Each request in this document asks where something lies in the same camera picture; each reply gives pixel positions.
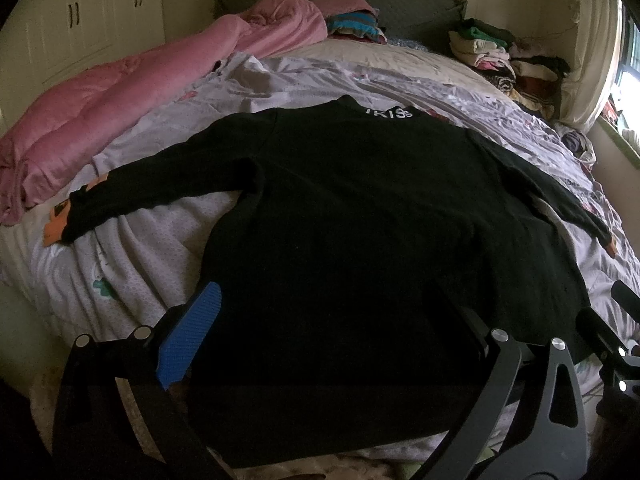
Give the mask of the black sweater orange cuffs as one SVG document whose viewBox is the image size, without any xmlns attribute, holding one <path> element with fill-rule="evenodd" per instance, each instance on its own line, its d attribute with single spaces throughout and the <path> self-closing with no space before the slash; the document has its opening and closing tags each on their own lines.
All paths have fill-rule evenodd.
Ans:
<svg viewBox="0 0 640 480">
<path fill-rule="evenodd" d="M 62 240 L 185 197 L 235 192 L 200 284 L 221 309 L 183 381 L 207 443 L 240 467 L 445 430 L 482 357 L 465 311 L 575 360 L 586 284 L 556 222 L 610 229 L 480 134 L 349 96 L 221 118 L 70 196 Z"/>
</svg>

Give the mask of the bag of clothes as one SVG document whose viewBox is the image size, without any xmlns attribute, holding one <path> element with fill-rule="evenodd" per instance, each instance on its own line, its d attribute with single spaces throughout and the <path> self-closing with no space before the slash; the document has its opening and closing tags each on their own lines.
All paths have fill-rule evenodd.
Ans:
<svg viewBox="0 0 640 480">
<path fill-rule="evenodd" d="M 553 124 L 555 132 L 560 136 L 563 145 L 584 166 L 591 169 L 597 162 L 596 151 L 591 141 L 580 131 L 563 125 L 562 122 Z"/>
</svg>

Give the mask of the folded clothes pile right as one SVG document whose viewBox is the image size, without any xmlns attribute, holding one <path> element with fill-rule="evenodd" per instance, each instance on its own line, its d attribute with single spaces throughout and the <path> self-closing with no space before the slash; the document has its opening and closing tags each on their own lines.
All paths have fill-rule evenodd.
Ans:
<svg viewBox="0 0 640 480">
<path fill-rule="evenodd" d="M 561 86 L 570 72 L 564 58 L 505 29 L 469 18 L 448 30 L 449 50 L 508 98 L 544 120 L 559 117 Z"/>
</svg>

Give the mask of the folded pink blue clothes stack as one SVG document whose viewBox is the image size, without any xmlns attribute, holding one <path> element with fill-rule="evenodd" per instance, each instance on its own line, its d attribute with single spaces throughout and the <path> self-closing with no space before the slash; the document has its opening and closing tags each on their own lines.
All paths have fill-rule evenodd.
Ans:
<svg viewBox="0 0 640 480">
<path fill-rule="evenodd" d="M 326 20 L 330 38 L 387 44 L 378 24 L 378 10 L 367 0 L 312 0 Z"/>
</svg>

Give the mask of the window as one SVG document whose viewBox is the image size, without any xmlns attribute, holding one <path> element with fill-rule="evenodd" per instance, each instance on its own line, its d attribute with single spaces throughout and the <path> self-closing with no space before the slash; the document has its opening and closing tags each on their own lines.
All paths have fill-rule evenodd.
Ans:
<svg viewBox="0 0 640 480">
<path fill-rule="evenodd" d="M 639 27 L 619 1 L 620 50 L 610 95 L 601 116 L 633 158 L 639 158 Z"/>
</svg>

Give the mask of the cream curtain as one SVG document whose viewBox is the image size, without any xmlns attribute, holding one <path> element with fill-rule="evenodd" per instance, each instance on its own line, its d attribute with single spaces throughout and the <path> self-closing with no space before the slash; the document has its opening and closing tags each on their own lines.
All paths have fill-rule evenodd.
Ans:
<svg viewBox="0 0 640 480">
<path fill-rule="evenodd" d="M 617 74 L 623 35 L 622 0 L 578 0 L 573 70 L 561 86 L 560 122 L 587 132 Z"/>
</svg>

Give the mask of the pink quilt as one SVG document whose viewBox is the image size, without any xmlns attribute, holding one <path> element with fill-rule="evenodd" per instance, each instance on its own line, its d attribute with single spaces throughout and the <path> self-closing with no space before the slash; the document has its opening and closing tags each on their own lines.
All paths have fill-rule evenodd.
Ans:
<svg viewBox="0 0 640 480">
<path fill-rule="evenodd" d="M 35 100 L 1 139 L 1 222 L 68 185 L 81 168 L 154 108 L 234 52 L 263 58 L 314 44 L 328 30 L 310 0 L 259 0 L 202 32 L 73 76 Z"/>
</svg>

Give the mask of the cream wardrobe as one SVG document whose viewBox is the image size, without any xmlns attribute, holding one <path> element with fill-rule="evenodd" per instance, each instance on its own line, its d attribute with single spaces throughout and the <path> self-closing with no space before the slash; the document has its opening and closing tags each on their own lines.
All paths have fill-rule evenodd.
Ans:
<svg viewBox="0 0 640 480">
<path fill-rule="evenodd" d="M 18 0 L 1 29 L 1 131 L 55 84 L 164 42 L 162 0 Z"/>
</svg>

